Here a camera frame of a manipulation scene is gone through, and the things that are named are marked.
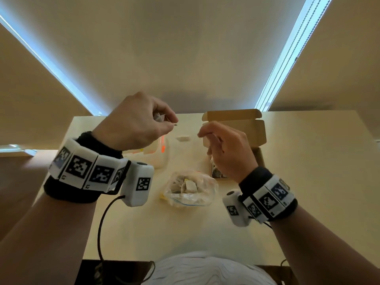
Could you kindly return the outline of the black wrist sleeve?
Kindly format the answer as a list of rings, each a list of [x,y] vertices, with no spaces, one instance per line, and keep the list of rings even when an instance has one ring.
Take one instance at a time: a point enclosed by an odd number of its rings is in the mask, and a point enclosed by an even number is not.
[[[249,195],[253,193],[254,191],[258,190],[260,187],[262,187],[274,174],[271,173],[267,168],[264,167],[257,167],[254,169],[245,179],[239,183],[239,187],[241,189],[242,194],[241,195]],[[292,215],[298,207],[298,201],[294,201],[291,204],[290,209],[286,209],[284,213],[280,214],[278,217],[276,217],[273,220],[270,220],[269,222],[282,220],[290,215]]]
[[[122,151],[112,149],[102,144],[92,136],[91,131],[84,132],[75,139],[81,146],[89,148],[101,155],[106,155],[117,159],[123,158]],[[45,193],[54,199],[79,204],[93,203],[98,200],[101,194],[103,194],[97,191],[83,190],[66,185],[52,178],[50,174],[43,187]]]

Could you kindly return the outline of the bright window strip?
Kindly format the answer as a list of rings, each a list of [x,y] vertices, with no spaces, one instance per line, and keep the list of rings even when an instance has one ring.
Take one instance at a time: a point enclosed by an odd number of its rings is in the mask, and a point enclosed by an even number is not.
[[[331,1],[305,1],[277,62],[261,91],[255,109],[261,112],[270,109]]]
[[[76,85],[64,74],[56,64],[51,61],[43,52],[39,49],[35,50],[30,44],[13,28],[13,26],[0,14],[0,24],[7,29],[22,45],[25,47],[35,59],[42,64],[48,72],[63,85],[69,93],[81,103],[93,116],[102,116],[103,112],[101,108],[92,103],[88,97],[82,93]]]

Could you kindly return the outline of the person's left hand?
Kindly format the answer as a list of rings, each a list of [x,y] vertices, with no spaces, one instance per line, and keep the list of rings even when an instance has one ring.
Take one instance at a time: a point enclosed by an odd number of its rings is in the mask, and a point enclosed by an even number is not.
[[[153,112],[178,120],[175,112],[165,102],[144,92],[137,92],[127,96],[92,131],[92,136],[118,151],[145,148],[151,144],[146,143],[146,129],[151,123],[156,123]]]

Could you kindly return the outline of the white marker wristband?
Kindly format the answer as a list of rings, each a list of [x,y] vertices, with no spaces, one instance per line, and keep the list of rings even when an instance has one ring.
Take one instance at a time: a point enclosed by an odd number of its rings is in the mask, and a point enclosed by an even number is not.
[[[67,138],[48,171],[52,178],[78,189],[117,195],[131,161],[101,155]]]
[[[275,219],[296,201],[289,186],[273,175],[262,187],[249,195],[241,195],[241,203],[259,224]]]

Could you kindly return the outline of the brown cardboard box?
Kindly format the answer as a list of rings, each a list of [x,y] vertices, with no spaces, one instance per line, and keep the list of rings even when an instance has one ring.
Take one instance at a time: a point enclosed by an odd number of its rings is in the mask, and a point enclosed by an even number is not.
[[[211,121],[217,121],[245,133],[250,148],[252,149],[258,163],[258,167],[264,167],[260,147],[267,142],[267,138],[262,113],[258,109],[207,111],[203,114],[202,121],[203,124]],[[202,138],[202,141],[203,146],[208,149],[209,141],[207,138]],[[213,178],[222,180],[222,176],[225,176],[225,179],[231,180],[218,170],[212,156],[207,155],[206,159],[210,175]]]

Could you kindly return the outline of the white plastic container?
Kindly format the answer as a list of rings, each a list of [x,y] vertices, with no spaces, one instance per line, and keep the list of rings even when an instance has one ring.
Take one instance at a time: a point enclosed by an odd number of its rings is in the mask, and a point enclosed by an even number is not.
[[[155,169],[161,169],[168,161],[168,152],[168,139],[164,135],[145,148],[123,151],[122,155],[131,161],[146,163]]]

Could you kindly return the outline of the person's right hand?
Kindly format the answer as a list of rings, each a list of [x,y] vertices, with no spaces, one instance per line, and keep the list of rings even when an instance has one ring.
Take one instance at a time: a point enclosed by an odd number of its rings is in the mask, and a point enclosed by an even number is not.
[[[223,154],[212,156],[218,170],[236,183],[242,182],[258,163],[245,133],[217,121],[204,123],[199,138],[216,135],[222,141]]]

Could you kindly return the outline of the person's right forearm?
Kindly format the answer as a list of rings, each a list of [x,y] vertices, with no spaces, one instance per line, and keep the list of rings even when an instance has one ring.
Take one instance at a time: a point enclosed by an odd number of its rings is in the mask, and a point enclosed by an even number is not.
[[[270,225],[299,285],[380,285],[380,269],[301,206]]]

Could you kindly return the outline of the window sill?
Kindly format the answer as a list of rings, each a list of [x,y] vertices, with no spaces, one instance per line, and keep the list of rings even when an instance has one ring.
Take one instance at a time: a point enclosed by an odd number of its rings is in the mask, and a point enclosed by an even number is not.
[[[34,157],[37,150],[23,149],[17,144],[0,145],[0,158],[5,157]]]

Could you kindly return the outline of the person's white shirt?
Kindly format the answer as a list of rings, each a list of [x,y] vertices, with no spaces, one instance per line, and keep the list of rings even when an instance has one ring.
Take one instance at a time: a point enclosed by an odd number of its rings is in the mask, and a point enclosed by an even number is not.
[[[277,285],[257,266],[241,264],[206,251],[171,256],[155,263],[142,285]]]

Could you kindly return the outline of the clear zip bag of parts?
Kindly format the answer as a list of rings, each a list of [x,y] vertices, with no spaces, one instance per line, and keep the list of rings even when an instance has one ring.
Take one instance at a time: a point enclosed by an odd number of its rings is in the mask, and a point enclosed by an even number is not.
[[[218,193],[216,179],[200,171],[174,172],[163,187],[160,199],[173,207],[206,207]]]

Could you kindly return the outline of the person's left forearm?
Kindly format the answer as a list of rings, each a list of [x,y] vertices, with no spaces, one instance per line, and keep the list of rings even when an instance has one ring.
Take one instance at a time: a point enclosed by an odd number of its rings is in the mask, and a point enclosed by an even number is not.
[[[0,242],[0,285],[74,285],[95,208],[43,193]]]

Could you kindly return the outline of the small clear packet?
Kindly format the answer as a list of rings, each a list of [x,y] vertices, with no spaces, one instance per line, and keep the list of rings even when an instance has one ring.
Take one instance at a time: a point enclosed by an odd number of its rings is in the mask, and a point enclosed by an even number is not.
[[[165,114],[160,112],[153,112],[152,113],[154,121],[157,123],[157,126],[160,128],[163,127],[176,127],[178,125],[179,120],[171,120],[169,117],[167,117]]]

